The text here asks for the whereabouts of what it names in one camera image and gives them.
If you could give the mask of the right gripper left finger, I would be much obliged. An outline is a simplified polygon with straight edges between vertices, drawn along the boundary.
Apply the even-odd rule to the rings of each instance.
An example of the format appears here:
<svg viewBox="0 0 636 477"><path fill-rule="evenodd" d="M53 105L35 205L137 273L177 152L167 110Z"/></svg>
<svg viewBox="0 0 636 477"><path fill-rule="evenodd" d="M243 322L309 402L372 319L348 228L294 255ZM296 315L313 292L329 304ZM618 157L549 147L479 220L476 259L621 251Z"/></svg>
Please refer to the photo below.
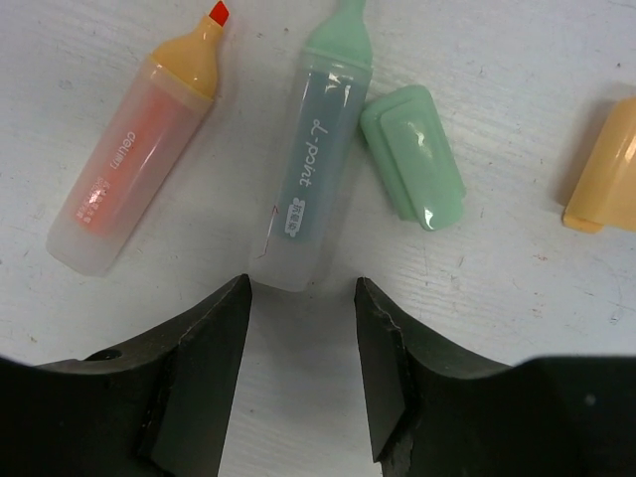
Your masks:
<svg viewBox="0 0 636 477"><path fill-rule="evenodd" d="M1 362L5 476L215 476L252 292L240 275L83 360Z"/></svg>

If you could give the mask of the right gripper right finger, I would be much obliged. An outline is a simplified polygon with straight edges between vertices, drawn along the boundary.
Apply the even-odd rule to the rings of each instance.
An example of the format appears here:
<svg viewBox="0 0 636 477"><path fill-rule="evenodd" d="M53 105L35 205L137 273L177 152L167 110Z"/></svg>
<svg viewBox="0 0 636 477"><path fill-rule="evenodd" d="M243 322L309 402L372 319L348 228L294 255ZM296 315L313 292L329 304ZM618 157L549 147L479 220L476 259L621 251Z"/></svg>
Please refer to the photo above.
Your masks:
<svg viewBox="0 0 636 477"><path fill-rule="evenodd" d="M631 476L635 361L539 357L507 366L355 291L372 455L386 476Z"/></svg>

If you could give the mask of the green highlighter pen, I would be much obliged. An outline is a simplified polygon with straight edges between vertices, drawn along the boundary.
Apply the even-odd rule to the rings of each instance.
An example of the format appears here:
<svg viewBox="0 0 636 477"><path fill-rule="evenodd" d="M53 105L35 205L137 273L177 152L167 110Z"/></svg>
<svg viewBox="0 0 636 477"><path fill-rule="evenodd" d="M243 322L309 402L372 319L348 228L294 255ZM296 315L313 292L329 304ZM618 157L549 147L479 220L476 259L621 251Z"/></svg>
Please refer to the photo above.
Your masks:
<svg viewBox="0 0 636 477"><path fill-rule="evenodd" d="M363 1L342 1L303 46L258 217L249 275L297 292L318 265L372 78Z"/></svg>

